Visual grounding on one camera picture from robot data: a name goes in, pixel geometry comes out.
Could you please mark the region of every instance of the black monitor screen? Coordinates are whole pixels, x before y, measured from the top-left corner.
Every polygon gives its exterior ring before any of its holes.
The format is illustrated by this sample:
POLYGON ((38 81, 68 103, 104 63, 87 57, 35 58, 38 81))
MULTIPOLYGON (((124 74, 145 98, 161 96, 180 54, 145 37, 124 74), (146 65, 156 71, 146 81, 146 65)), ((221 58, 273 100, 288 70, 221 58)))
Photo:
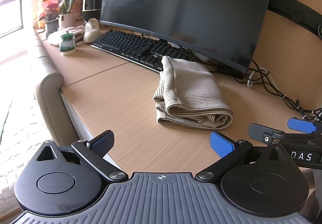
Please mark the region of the black monitor screen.
POLYGON ((103 0, 101 23, 168 40, 246 73, 268 0, 103 0))

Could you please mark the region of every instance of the folded towel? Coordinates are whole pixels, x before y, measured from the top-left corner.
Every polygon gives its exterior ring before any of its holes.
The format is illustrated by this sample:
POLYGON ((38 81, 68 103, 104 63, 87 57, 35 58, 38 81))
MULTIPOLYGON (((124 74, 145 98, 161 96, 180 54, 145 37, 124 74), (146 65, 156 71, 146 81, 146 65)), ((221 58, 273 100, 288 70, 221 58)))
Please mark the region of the folded towel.
POLYGON ((158 123, 210 130, 231 124, 233 113, 204 66, 169 56, 163 56, 162 64, 160 85, 153 96, 158 123))

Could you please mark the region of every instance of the white cable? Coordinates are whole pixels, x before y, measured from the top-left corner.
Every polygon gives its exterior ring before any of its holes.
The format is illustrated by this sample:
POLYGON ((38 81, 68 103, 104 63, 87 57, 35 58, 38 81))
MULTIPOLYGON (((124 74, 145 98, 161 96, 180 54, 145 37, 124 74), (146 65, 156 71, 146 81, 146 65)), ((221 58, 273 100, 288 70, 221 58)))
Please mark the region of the white cable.
MULTIPOLYGON (((265 71, 268 73, 268 77, 271 81, 271 83, 273 84, 273 86, 279 90, 279 88, 277 87, 272 75, 269 73, 269 71, 263 67, 260 67, 260 70, 261 71, 265 71)), ((251 88, 253 86, 253 82, 251 81, 251 79, 253 78, 254 74, 256 73, 257 71, 252 71, 252 73, 249 75, 248 77, 248 80, 247 80, 247 87, 251 88)), ((321 116, 322 116, 322 111, 316 116, 312 110, 312 113, 305 113, 305 115, 303 116, 302 119, 305 119, 307 116, 311 117, 311 118, 314 118, 315 121, 319 121, 321 116)))
MULTIPOLYGON (((260 67, 260 70, 261 70, 261 71, 266 71, 267 73, 269 73, 269 71, 268 71, 267 69, 263 68, 263 67, 260 67)), ((258 72, 258 71, 253 71, 253 72, 249 75, 249 77, 248 77, 248 81, 247 81, 247 87, 251 88, 251 87, 253 86, 253 82, 251 81, 251 79, 252 79, 252 77, 254 76, 254 74, 255 74, 256 72, 258 72)), ((273 80, 272 75, 269 73, 267 76, 269 77, 269 79, 270 79, 271 83, 273 84, 273 86, 274 86, 277 90, 279 90, 279 88, 277 87, 277 85, 276 85, 275 81, 273 80)))

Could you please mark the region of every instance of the sneaker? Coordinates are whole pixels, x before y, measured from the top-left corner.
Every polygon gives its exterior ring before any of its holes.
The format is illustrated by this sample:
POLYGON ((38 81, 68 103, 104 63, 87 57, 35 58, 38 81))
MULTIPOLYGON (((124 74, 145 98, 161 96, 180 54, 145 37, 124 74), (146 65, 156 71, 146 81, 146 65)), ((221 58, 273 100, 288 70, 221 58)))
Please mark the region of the sneaker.
POLYGON ((100 31, 99 22, 95 18, 91 18, 85 24, 84 42, 92 43, 96 40, 102 33, 100 31))

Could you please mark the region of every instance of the upholstered armrest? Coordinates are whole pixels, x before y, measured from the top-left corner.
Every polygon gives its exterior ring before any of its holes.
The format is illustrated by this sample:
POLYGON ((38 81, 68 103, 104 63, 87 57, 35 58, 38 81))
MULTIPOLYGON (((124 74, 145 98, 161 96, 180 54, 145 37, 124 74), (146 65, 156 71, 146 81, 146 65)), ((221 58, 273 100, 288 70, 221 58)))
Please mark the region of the upholstered armrest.
POLYGON ((32 62, 31 76, 38 105, 57 145, 70 145, 78 140, 78 135, 60 95, 64 78, 56 69, 38 36, 34 34, 31 37, 32 42, 28 48, 28 55, 32 62))

